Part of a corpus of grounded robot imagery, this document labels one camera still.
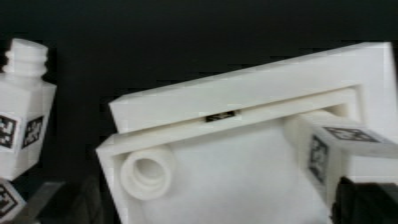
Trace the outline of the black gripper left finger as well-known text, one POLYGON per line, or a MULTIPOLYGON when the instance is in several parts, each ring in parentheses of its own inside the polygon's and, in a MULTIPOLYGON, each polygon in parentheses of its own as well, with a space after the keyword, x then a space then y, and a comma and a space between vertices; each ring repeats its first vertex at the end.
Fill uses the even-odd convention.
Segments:
POLYGON ((97 179, 44 182, 8 224, 104 224, 97 179))

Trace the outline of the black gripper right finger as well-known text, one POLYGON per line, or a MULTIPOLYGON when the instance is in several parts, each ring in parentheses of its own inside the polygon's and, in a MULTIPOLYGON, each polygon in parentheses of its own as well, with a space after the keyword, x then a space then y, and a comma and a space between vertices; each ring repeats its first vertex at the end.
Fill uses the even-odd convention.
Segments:
POLYGON ((332 224, 398 224, 398 185, 341 178, 330 209, 332 224))

